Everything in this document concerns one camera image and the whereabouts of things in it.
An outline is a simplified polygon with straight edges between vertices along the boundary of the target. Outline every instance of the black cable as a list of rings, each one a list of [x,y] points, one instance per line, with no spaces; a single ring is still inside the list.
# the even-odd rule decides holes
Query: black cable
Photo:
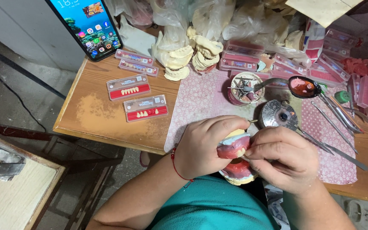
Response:
[[[41,124],[39,123],[39,121],[32,115],[31,111],[29,111],[29,109],[25,106],[24,102],[22,101],[21,97],[15,92],[13,91],[13,89],[11,89],[1,78],[0,78],[0,82],[5,86],[7,87],[7,89],[9,91],[11,91],[16,97],[18,97],[19,101],[21,102],[22,104],[22,107],[24,107],[24,109],[29,113],[29,115],[36,121],[36,123],[38,123],[38,125],[40,125],[44,130],[45,130],[45,133],[47,133],[48,131],[46,130],[46,128]]]

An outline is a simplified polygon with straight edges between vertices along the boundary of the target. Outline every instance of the green bottle cap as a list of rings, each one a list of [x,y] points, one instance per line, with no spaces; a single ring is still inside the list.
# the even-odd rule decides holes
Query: green bottle cap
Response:
[[[350,101],[351,96],[347,91],[339,91],[335,93],[335,98],[340,104],[344,104]]]

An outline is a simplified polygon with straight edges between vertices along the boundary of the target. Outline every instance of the teal shirt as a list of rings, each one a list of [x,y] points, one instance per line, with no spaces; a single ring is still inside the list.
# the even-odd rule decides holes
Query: teal shirt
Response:
[[[152,230],[279,230],[268,209],[226,180],[202,176],[161,207]]]

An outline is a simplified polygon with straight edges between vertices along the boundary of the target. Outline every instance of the phone clock display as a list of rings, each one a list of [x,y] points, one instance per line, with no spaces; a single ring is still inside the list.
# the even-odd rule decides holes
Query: phone clock display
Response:
[[[79,0],[62,0],[62,1],[58,1],[58,3],[60,4],[61,8],[64,7],[75,7],[80,5],[80,3],[78,3]]]

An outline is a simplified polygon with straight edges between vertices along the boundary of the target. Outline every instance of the wooden table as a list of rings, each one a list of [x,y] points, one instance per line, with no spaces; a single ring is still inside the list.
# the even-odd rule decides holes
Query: wooden table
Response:
[[[168,116],[127,123],[123,100],[111,102],[106,82],[133,76],[134,73],[120,70],[119,60],[108,57],[100,62],[84,60],[76,76],[68,97],[54,125],[54,131],[81,138],[92,139],[165,154],[164,143],[173,114],[180,82],[164,78],[164,68],[158,63],[160,73],[157,78],[149,77],[151,94],[142,97],[166,95]],[[368,124],[357,120],[365,134],[355,137],[355,146],[360,155],[358,160],[368,166]],[[358,181],[350,185],[325,184],[330,192],[368,201],[368,171],[357,169]]]

